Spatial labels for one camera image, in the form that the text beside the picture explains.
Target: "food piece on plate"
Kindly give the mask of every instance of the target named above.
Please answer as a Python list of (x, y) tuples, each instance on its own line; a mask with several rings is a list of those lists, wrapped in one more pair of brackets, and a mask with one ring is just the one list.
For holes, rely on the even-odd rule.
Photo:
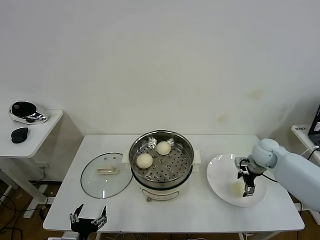
[(148, 153), (142, 153), (136, 158), (136, 164), (141, 169), (149, 168), (153, 162), (152, 156)]
[(167, 141), (161, 141), (156, 145), (156, 152), (160, 155), (167, 155), (171, 151), (171, 145)]
[(241, 198), (245, 192), (244, 182), (236, 181), (232, 184), (231, 190), (235, 197)]

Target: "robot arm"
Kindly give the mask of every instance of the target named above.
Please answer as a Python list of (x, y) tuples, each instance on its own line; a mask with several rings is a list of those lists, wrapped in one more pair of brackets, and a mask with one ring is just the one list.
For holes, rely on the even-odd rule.
[(252, 181), (268, 169), (289, 193), (320, 211), (320, 167), (288, 152), (276, 141), (260, 140), (253, 146), (248, 158), (236, 157), (235, 164), (239, 169), (238, 177), (243, 177), (245, 183), (244, 197), (254, 193)]

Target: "chrome device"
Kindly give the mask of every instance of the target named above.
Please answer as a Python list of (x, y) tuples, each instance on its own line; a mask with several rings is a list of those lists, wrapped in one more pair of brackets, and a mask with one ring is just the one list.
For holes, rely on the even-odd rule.
[(9, 108), (9, 116), (13, 121), (37, 125), (47, 121), (49, 113), (31, 102), (16, 101)]

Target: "wooden floor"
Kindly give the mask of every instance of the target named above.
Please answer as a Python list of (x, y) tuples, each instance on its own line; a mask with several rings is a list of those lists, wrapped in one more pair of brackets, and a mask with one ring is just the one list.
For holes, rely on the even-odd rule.
[[(48, 196), (55, 196), (59, 190), (59, 185), (49, 185), (46, 190)], [(0, 193), (3, 193), (6, 187), (0, 184)], [(17, 210), (23, 209), (30, 201), (31, 197), (24, 190), (19, 188), (18, 190), (13, 190), (10, 193), (10, 198), (14, 201)], [(6, 200), (5, 204), (14, 208), (13, 204)], [(43, 220), (40, 218), (39, 210), (35, 212), (31, 219), (23, 218), (23, 213), (18, 216), (16, 214), (13, 221), (8, 225), (12, 228), (15, 223), (15, 228), (22, 230), (23, 240), (47, 240), (49, 237), (61, 237), (62, 232), (58, 231), (46, 231), (43, 229)], [(0, 229), (10, 221), (13, 217), (14, 211), (7, 209), (3, 205), (0, 206)], [(302, 213), (302, 219), (305, 224), (305, 229), (300, 231), (299, 240), (320, 240), (320, 226), (316, 225), (312, 216), (309, 212)], [(21, 240), (19, 231), (15, 230), (13, 232), (13, 238), (11, 239), (12, 230), (5, 229), (0, 232), (0, 240)], [(185, 240), (186, 234), (135, 234), (134, 236), (130, 233), (118, 235), (115, 234), (102, 234), (101, 240), (112, 240), (117, 237), (117, 240)], [(237, 234), (188, 234), (189, 239), (204, 238), (206, 240), (238, 240)], [(91, 240), (95, 239), (95, 234), (90, 236)], [(297, 240), (297, 232), (282, 232), (274, 236), (272, 240)]]

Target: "white wall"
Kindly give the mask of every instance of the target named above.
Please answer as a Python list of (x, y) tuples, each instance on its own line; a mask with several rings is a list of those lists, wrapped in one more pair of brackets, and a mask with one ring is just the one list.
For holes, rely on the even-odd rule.
[(83, 135), (287, 144), (320, 102), (319, 11), (311, 0), (3, 0), (0, 108), (60, 108)]

